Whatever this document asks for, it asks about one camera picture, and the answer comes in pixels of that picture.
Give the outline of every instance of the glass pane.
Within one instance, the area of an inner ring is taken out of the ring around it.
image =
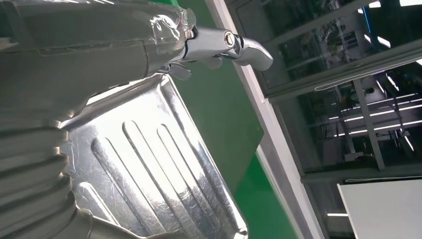
[[[353,0],[262,0],[275,35],[293,30]]]
[[[422,5],[398,0],[363,6],[270,48],[278,59],[263,73],[265,81],[279,86],[420,39],[421,14]],[[279,71],[286,73],[277,77]]]
[[[279,101],[276,107],[305,172],[377,168],[352,83]]]
[[[366,77],[362,87],[385,164],[421,163],[422,65]]]
[[[307,193],[312,197],[315,213],[320,215],[330,239],[354,239],[346,208],[335,183],[308,184]]]

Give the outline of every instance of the stainless steel sink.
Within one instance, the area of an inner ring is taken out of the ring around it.
[[[63,128],[80,208],[140,236],[246,239],[248,230],[172,79],[100,99]]]

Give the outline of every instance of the light fixture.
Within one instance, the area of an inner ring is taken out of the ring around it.
[[[388,81],[390,81],[390,83],[394,86],[394,88],[396,88],[397,91],[400,91],[399,87],[396,85],[396,83],[393,81],[393,79],[391,79],[391,77],[388,76],[387,73],[385,75],[387,76]]]
[[[389,125],[389,126],[384,126],[384,127],[378,127],[378,128],[375,128],[374,130],[380,130],[380,129],[386,129],[386,128],[394,128],[394,127],[399,127],[399,126],[400,126],[400,124],[394,124],[394,125]]]
[[[367,40],[367,41],[369,41],[369,43],[371,43],[371,38],[369,37],[369,36],[367,36],[366,34],[363,34],[364,36],[365,36],[365,39]]]
[[[363,119],[363,116],[360,116],[360,117],[356,117],[356,118],[350,118],[350,119],[346,119],[346,120],[344,120],[344,122],[347,122],[347,121],[352,121],[352,120],[359,120],[359,119]]]
[[[377,37],[378,41],[383,44],[384,46],[391,48],[391,44],[389,41],[387,41],[386,39],[382,38],[382,37]]]
[[[403,123],[403,125],[410,125],[410,124],[415,124],[415,123],[422,123],[422,120]]]
[[[383,94],[385,93],[385,91],[384,91],[384,88],[382,88],[382,86],[381,86],[381,84],[380,84],[380,82],[377,80],[377,84],[378,84],[378,87],[380,88],[380,90],[383,92]]]
[[[380,1],[375,1],[369,4],[369,8],[381,7]]]
[[[401,109],[399,109],[399,110],[400,110],[400,111],[405,111],[405,110],[410,110],[410,109],[419,108],[419,107],[422,107],[422,105],[409,106],[409,107],[401,108]]]
[[[353,132],[350,132],[349,134],[364,133],[364,132],[368,132],[368,130],[364,129],[364,130],[353,131]]]
[[[380,115],[389,114],[389,113],[393,113],[393,112],[394,112],[394,110],[384,111],[384,112],[370,114],[370,116],[380,116]]]
[[[349,214],[347,213],[327,213],[329,217],[348,217]]]
[[[422,0],[400,0],[400,6],[421,5]]]
[[[408,145],[409,145],[410,149],[411,149],[412,151],[414,151],[414,149],[413,149],[413,145],[410,143],[410,141],[409,141],[409,139],[408,139],[408,137],[407,137],[407,136],[405,136],[405,140],[406,140],[406,142],[408,143]]]

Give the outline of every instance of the green wall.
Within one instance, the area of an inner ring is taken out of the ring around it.
[[[250,239],[296,239],[296,233],[255,156],[234,196]]]

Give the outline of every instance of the plastic wrap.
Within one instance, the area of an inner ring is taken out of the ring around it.
[[[160,55],[183,49],[195,21],[190,10],[143,0],[0,0],[0,52],[155,44]]]

